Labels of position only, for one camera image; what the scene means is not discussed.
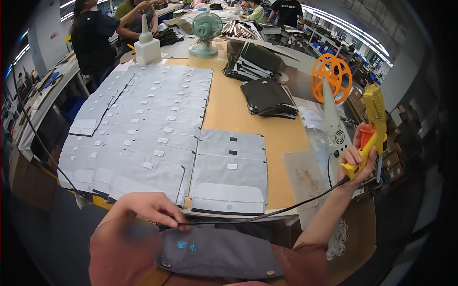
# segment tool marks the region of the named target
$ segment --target orange spool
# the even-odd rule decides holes
[[[334,70],[336,67],[338,69],[337,74],[334,73]],[[348,87],[342,86],[342,77],[344,74],[348,75],[348,79],[349,79]],[[323,77],[324,76],[326,77],[329,83],[329,86],[331,87],[331,91],[333,92],[334,98],[336,98],[336,96],[339,94],[340,91],[342,91],[343,93],[343,96],[339,98],[335,103],[339,104],[343,102],[350,94],[351,85],[353,83],[351,71],[347,63],[337,58],[333,54],[323,54],[321,57],[318,58],[316,63],[313,65],[312,80],[311,80],[312,93],[315,96],[315,98],[321,103],[324,103],[324,97],[323,97]]]

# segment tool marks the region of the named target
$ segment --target orange trigger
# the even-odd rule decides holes
[[[363,151],[364,146],[366,146],[367,142],[374,134],[374,131],[375,131],[374,125],[372,125],[371,130],[361,129],[361,147],[360,147],[361,151]]]

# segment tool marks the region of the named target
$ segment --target hair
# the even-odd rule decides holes
[[[73,8],[73,30],[76,29],[78,23],[78,17],[81,14],[81,11],[84,9],[84,5],[87,0],[76,0],[75,7]]]

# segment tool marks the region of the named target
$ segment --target green fan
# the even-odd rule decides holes
[[[197,15],[192,21],[192,32],[202,39],[189,48],[189,54],[196,57],[211,58],[218,54],[218,49],[212,46],[212,40],[221,34],[223,21],[213,13],[204,12]]]

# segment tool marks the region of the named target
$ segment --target black t-shirt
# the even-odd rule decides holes
[[[297,16],[302,16],[302,9],[298,1],[277,0],[270,8],[277,12],[277,24],[279,26],[297,27]]]
[[[108,68],[116,57],[108,38],[119,27],[120,20],[99,11],[86,11],[75,21],[71,41],[81,73],[90,75]]]

